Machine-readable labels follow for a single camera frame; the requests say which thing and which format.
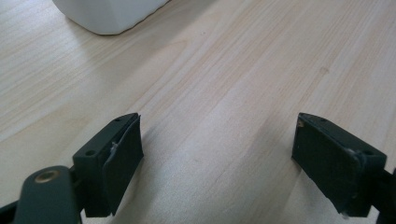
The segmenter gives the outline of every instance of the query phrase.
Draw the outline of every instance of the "white object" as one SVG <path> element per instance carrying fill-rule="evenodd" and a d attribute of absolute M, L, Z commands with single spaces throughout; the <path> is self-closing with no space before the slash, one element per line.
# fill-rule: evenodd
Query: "white object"
<path fill-rule="evenodd" d="M 99 35 L 117 35 L 168 0 L 52 0 L 70 20 Z"/>

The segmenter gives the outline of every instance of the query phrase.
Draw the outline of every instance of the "wooden table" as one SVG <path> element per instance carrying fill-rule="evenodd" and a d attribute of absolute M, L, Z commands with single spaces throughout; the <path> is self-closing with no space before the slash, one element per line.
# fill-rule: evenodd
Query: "wooden table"
<path fill-rule="evenodd" d="M 0 206 L 117 116 L 145 159 L 115 217 L 85 223 L 344 220 L 290 158 L 300 111 L 396 166 L 396 1 L 173 0 L 121 35 L 50 0 L 0 3 Z"/>

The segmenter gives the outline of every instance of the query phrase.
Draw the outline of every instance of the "white container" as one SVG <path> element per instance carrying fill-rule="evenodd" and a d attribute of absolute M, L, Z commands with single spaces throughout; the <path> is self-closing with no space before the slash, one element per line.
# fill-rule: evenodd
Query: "white container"
<path fill-rule="evenodd" d="M 99 35 L 117 35 L 168 0 L 52 0 L 70 20 Z"/>

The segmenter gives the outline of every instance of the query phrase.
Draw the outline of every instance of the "light wood grain surface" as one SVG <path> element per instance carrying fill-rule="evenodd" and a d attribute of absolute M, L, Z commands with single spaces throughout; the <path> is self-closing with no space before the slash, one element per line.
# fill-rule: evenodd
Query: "light wood grain surface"
<path fill-rule="evenodd" d="M 396 1 L 173 0 L 99 36 L 50 0 L 0 3 L 0 206 L 109 121 L 142 115 L 145 159 L 115 217 L 85 223 L 344 220 L 290 158 L 300 111 L 396 166 Z"/>

